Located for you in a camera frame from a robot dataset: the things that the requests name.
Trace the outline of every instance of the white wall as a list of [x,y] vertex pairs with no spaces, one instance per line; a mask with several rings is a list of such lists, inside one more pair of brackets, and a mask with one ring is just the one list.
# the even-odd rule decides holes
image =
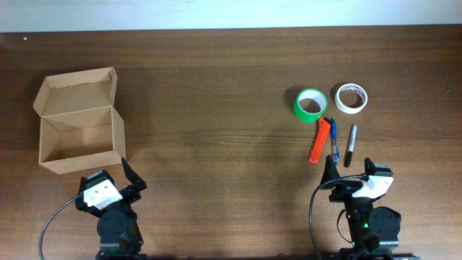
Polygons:
[[0,32],[462,23],[462,0],[0,0]]

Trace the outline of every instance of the blue pen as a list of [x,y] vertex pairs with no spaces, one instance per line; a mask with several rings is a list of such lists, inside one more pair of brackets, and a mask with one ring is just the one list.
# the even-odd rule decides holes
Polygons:
[[339,148],[337,147],[337,129],[335,126],[335,120],[331,118],[331,139],[332,139],[332,149],[334,151],[334,163],[337,166],[339,163]]

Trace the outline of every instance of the orange box cutter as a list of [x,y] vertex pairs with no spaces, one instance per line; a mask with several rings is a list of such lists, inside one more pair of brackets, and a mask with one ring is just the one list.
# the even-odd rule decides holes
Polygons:
[[319,161],[319,157],[321,156],[321,153],[323,151],[324,143],[326,142],[327,136],[329,135],[330,131],[331,122],[327,118],[321,116],[319,118],[318,136],[316,137],[315,146],[311,150],[311,155],[309,159],[310,163],[317,163]]

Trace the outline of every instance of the white tape roll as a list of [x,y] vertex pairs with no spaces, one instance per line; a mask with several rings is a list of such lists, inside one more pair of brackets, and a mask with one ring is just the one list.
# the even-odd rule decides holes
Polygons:
[[[340,92],[343,91],[355,91],[359,97],[362,99],[362,104],[358,108],[350,108],[349,106],[346,106],[343,104],[340,100]],[[337,93],[335,94],[335,104],[337,105],[337,108],[340,109],[340,111],[345,112],[345,113],[358,113],[360,112],[367,104],[367,93],[366,91],[360,87],[359,85],[348,83],[339,88]]]

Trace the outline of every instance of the green tape roll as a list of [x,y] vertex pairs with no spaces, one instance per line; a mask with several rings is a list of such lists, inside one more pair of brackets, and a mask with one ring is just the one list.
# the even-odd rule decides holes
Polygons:
[[[308,113],[307,111],[303,110],[300,106],[300,101],[304,99],[311,99],[317,102],[321,111],[318,113]],[[297,96],[297,100],[295,101],[294,105],[294,113],[295,116],[303,122],[312,123],[316,122],[323,114],[326,112],[327,109],[327,97],[322,93],[320,90],[309,88],[303,90]]]

